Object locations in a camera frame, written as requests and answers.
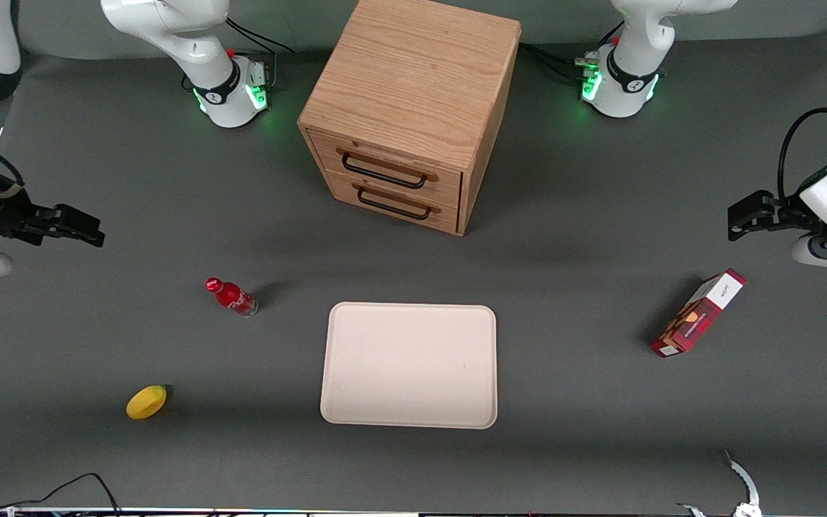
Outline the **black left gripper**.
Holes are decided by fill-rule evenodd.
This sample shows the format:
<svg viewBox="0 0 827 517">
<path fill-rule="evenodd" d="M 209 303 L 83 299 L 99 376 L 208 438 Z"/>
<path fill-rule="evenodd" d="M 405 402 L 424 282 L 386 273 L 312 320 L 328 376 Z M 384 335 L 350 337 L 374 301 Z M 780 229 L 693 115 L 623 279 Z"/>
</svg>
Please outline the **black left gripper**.
<svg viewBox="0 0 827 517">
<path fill-rule="evenodd" d="M 739 200 L 738 208 L 726 209 L 729 242 L 748 233 L 791 229 L 818 232 L 818 216 L 798 195 L 777 199 L 771 191 L 758 190 Z"/>
</svg>

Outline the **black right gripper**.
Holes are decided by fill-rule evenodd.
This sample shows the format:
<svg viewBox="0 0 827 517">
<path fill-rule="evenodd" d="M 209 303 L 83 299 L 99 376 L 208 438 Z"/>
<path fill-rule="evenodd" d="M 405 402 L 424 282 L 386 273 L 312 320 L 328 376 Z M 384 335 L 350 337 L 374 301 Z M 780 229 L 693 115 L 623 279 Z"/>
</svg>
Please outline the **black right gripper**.
<svg viewBox="0 0 827 517">
<path fill-rule="evenodd" d="M 39 213 L 46 225 L 27 225 L 38 219 Z M 33 246 L 41 246 L 46 238 L 68 238 L 102 248 L 105 233 L 100 229 L 101 220 L 68 204 L 46 208 L 33 203 L 23 187 L 0 192 L 0 238 L 17 239 Z"/>
</svg>

